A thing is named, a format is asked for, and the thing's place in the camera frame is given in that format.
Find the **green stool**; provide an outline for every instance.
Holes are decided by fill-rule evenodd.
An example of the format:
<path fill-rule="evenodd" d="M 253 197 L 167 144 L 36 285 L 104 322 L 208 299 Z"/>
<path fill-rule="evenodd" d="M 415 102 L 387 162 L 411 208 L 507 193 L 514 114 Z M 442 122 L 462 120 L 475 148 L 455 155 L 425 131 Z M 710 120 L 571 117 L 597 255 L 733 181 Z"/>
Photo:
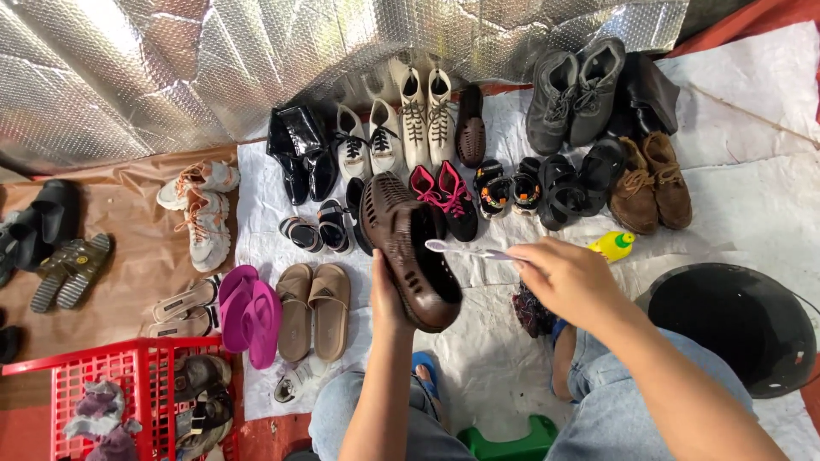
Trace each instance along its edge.
<path fill-rule="evenodd" d="M 544 461 L 558 436 L 558 428 L 552 420 L 539 414 L 530 415 L 529 420 L 532 432 L 523 439 L 489 442 L 475 427 L 459 432 L 457 438 L 478 461 Z"/>

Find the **white shoe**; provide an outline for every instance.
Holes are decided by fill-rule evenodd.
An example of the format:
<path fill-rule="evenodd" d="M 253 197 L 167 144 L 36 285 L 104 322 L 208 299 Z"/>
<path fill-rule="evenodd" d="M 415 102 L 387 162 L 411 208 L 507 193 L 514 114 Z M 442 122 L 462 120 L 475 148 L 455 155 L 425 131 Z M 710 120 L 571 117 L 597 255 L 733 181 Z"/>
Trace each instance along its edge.
<path fill-rule="evenodd" d="M 426 105 L 418 71 L 409 67 L 401 79 L 399 88 L 402 92 L 402 108 L 399 115 L 402 116 L 402 141 L 408 170 L 412 171 L 416 165 L 423 165 L 429 170 L 430 150 L 427 146 L 427 124 L 424 120 Z"/>
<path fill-rule="evenodd" d="M 230 231 L 225 224 L 230 210 L 228 198 L 196 187 L 188 189 L 185 196 L 188 204 L 185 221 L 174 231 L 188 227 L 194 269 L 210 272 L 225 261 L 230 249 Z"/>
<path fill-rule="evenodd" d="M 305 387 L 312 384 L 314 379 L 321 378 L 327 370 L 327 363 L 315 354 L 305 358 L 294 370 L 288 370 L 276 384 L 273 398 L 284 404 L 302 396 Z"/>
<path fill-rule="evenodd" d="M 345 182 L 352 178 L 370 179 L 370 149 L 364 138 L 362 120 L 349 107 L 339 105 L 336 112 L 336 155 L 339 159 L 339 172 Z"/>
<path fill-rule="evenodd" d="M 430 141 L 430 162 L 433 164 L 430 171 L 435 171 L 444 160 L 452 162 L 455 159 L 456 124 L 450 102 L 450 78 L 444 71 L 433 69 L 427 84 L 430 98 L 427 138 Z"/>
<path fill-rule="evenodd" d="M 392 171 L 399 174 L 404 169 L 404 147 L 399 138 L 399 118 L 396 111 L 376 98 L 370 110 L 370 163 L 373 174 Z"/>
<path fill-rule="evenodd" d="M 175 180 L 162 186 L 157 203 L 169 210 L 184 210 L 188 206 L 187 192 L 192 187 L 213 192 L 230 192 L 239 185 L 239 170 L 225 162 L 205 160 L 180 171 Z"/>

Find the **green bottle cap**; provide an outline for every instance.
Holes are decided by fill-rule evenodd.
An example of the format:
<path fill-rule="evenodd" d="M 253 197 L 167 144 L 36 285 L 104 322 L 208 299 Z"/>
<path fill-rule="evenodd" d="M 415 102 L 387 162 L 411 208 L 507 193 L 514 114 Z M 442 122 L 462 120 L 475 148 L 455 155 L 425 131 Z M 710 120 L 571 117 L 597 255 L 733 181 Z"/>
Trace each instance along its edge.
<path fill-rule="evenodd" d="M 626 248 L 635 241 L 635 235 L 631 232 L 624 232 L 618 237 L 615 237 L 615 244 L 621 248 Z"/>

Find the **hand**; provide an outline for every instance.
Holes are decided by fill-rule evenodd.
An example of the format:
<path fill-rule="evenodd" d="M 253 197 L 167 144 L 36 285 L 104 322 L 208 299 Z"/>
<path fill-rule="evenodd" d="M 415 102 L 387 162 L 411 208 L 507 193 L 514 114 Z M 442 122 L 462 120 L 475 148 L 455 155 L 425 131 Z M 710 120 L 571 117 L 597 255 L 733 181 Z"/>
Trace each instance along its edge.
<path fill-rule="evenodd" d="M 390 333 L 410 333 L 415 330 L 404 313 L 402 300 L 390 279 L 385 254 L 373 249 L 373 286 L 370 301 L 373 304 L 373 330 Z"/>
<path fill-rule="evenodd" d="M 507 250 L 526 286 L 550 311 L 593 335 L 613 321 L 643 315 L 618 288 L 604 258 L 591 249 L 542 237 Z"/>

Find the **knee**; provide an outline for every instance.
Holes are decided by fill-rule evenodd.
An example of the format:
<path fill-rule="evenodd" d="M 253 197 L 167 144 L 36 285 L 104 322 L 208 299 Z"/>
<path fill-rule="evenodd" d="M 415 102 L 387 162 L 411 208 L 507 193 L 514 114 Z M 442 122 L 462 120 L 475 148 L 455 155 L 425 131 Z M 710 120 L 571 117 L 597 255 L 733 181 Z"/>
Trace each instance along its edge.
<path fill-rule="evenodd" d="M 313 449 L 321 459 L 338 458 L 344 433 L 348 430 L 362 393 L 363 382 L 363 373 L 345 372 L 333 378 L 319 392 L 307 433 L 313 439 Z"/>

